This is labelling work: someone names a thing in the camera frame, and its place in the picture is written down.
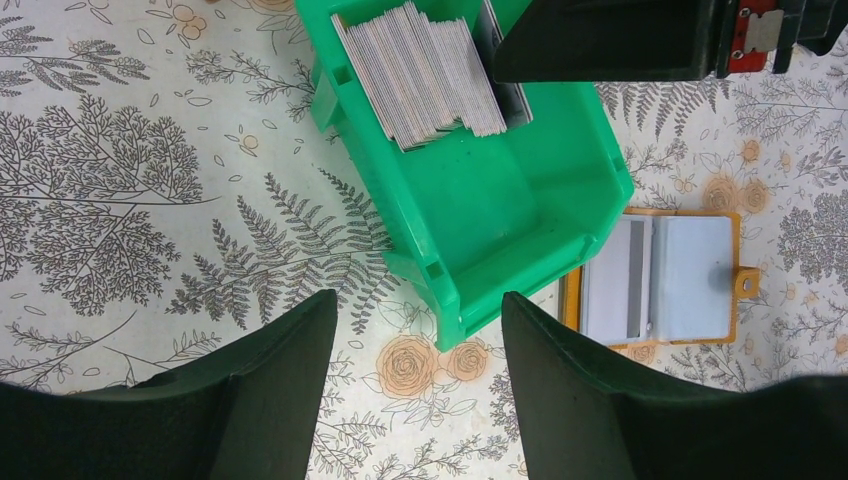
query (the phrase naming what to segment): patterned tablecloth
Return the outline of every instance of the patterned tablecloth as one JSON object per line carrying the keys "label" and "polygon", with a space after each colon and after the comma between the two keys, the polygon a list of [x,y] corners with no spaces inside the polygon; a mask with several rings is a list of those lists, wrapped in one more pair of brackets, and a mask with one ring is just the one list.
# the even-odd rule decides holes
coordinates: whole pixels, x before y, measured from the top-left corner
{"label": "patterned tablecloth", "polygon": [[[292,0],[0,0],[0,380],[144,380],[341,292],[311,478],[526,476],[499,323],[453,351],[309,118]],[[733,345],[639,348],[750,390],[848,371],[848,36],[789,75],[598,86],[634,205],[736,210]],[[558,295],[535,296],[555,312]]]}

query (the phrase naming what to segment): storage bin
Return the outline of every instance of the storage bin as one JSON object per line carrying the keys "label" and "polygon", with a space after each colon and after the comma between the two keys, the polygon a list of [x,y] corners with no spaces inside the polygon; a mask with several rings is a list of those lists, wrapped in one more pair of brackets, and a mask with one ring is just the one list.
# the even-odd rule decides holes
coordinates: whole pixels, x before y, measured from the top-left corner
{"label": "storage bin", "polygon": [[[417,0],[431,21],[464,17],[480,0]],[[492,0],[506,33],[530,0]],[[627,165],[594,87],[527,84],[534,120],[475,138],[460,128],[403,153],[383,134],[331,15],[357,24],[403,0],[297,0],[314,45],[313,118],[334,126],[409,280],[438,319],[445,351],[496,318],[503,294],[531,295],[595,255],[633,193]],[[568,48],[551,45],[550,48]]]}

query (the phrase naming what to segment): stack of cards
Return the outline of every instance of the stack of cards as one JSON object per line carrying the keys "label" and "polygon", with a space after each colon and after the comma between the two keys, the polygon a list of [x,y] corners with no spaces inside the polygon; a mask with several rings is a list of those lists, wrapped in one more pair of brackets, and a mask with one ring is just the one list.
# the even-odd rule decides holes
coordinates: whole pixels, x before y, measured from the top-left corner
{"label": "stack of cards", "polygon": [[507,129],[465,20],[430,22],[407,2],[371,21],[333,25],[389,139],[409,151],[460,125]]}

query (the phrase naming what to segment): silver metal piece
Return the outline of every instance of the silver metal piece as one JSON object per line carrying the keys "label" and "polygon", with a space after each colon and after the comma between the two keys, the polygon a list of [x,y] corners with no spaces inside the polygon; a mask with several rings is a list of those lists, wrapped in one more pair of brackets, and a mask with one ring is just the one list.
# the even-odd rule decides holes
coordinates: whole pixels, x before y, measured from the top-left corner
{"label": "silver metal piece", "polygon": [[772,10],[762,15],[751,14],[748,34],[745,35],[743,53],[770,52],[777,49],[780,27],[783,25],[783,10]]}

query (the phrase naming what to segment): open case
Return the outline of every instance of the open case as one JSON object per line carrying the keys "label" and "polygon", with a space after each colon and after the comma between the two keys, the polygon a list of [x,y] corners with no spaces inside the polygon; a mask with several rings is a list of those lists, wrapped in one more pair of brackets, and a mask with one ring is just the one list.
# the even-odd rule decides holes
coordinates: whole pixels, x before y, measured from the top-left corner
{"label": "open case", "polygon": [[563,282],[563,322],[613,348],[726,343],[737,302],[759,292],[739,265],[732,212],[628,209],[601,252]]}

